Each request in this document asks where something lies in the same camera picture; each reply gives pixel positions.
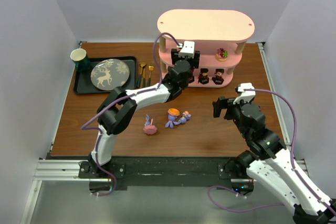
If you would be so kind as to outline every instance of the black utensil handle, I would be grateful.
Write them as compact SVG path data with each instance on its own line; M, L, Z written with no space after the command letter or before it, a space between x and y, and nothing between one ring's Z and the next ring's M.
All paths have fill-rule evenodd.
M137 85L136 87L139 88L140 87L140 84L141 84L141 79L142 79L142 74L139 74L139 77L138 77L138 82L137 82Z

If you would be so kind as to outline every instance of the gray floor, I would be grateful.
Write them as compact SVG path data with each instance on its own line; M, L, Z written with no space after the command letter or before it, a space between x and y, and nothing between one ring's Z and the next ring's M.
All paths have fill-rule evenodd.
M248 199L224 190L213 190L214 198L226 207L250 208L278 200L256 185ZM88 182L43 182L32 224L137 224L137 223L272 223L292 224L285 207L270 207L236 214L212 204L204 187L129 187L96 198Z

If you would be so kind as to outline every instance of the figurine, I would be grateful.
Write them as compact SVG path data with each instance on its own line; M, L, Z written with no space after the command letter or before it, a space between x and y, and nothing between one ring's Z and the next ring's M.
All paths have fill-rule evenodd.
M215 76L211 78L216 85L223 84L224 82L224 79L222 77L223 74L224 74L224 69L219 69L219 68L216 69Z
M189 78L189 83L192 83L192 82L194 82L195 81L195 77L194 77L194 68L191 70L192 71L192 73L193 73L193 75Z
M209 83L209 77L208 77L209 70L207 68L201 68L201 72L198 76L198 82L201 84L208 84Z
M146 123L145 127L143 128L143 132L147 135L153 135L156 133L157 128L153 125L153 119L151 120L151 122L149 121L149 119L149 115L146 115Z
M217 49L216 59L218 61L226 61L228 54L229 53L226 50L224 50L223 48L219 48Z
M166 123L165 127L173 128L174 125L177 125L178 122L175 122L175 120L179 115L180 112L177 109L168 109L168 122Z
M182 116L181 118L178 120L178 124L182 123L182 124L185 124L187 121L189 121L191 118L191 115L189 114L188 111L184 111L182 113Z

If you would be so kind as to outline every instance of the brown tabletop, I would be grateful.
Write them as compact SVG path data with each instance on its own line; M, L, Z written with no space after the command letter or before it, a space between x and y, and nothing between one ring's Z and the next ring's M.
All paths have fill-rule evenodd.
M152 60L152 43L84 43L89 57L134 55L140 61ZM152 84L159 72L152 72ZM97 138L97 131L81 131L92 118L107 94L80 94L73 91L72 77L68 96L59 123L51 154L53 156L88 155ZM269 89L263 61L256 44L247 44L243 58L234 71L232 82L224 88L186 88L182 95L169 103L155 104L136 111L128 128L118 136L113 155L118 156L236 156L247 149L244 139L232 121L213 118L212 102L219 96L236 97L235 86L252 82L255 88ZM271 95L257 93L255 103L266 115L267 126L281 135L277 113ZM190 121L166 129L169 108L189 111ZM158 133L147 136L142 129L145 115L154 118Z

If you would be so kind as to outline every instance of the cup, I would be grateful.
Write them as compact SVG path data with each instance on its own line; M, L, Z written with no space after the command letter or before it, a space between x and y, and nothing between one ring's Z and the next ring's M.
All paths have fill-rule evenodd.
M83 72L91 68L91 62L86 51L82 48L77 48L70 54L70 59L75 63L75 69L78 72Z

